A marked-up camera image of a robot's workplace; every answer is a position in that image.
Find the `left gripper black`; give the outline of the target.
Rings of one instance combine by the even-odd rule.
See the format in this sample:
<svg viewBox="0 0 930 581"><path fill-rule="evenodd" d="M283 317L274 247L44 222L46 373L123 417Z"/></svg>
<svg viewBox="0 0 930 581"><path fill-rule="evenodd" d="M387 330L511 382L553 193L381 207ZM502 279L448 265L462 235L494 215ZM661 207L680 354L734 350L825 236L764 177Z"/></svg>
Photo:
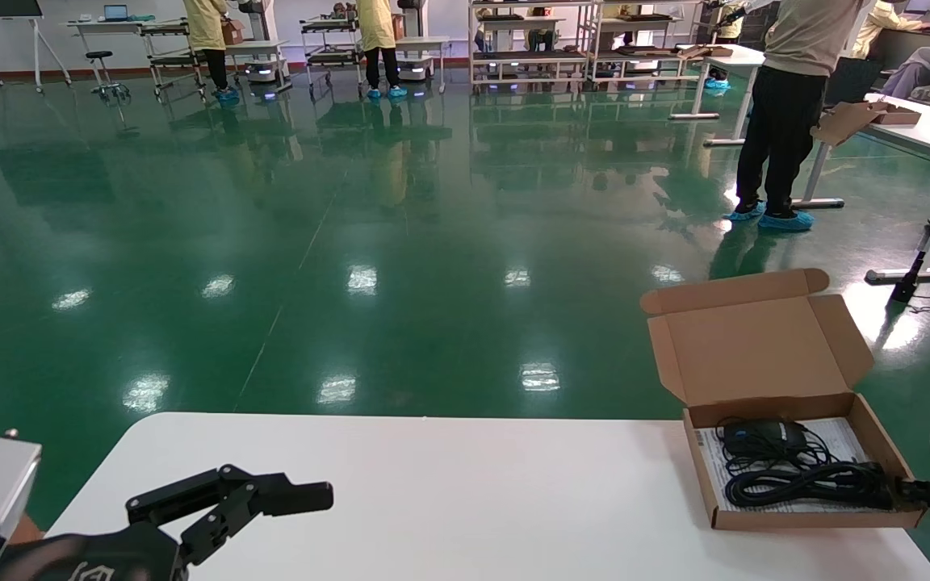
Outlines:
<svg viewBox="0 0 930 581"><path fill-rule="evenodd" d="M328 482L294 484L283 472L250 474L228 464L127 500L132 524L118 532L8 545L0 556L0 580L186 580L189 566L203 565L256 517L332 507ZM157 527L197 512L204 516L181 534L180 548Z"/></svg>

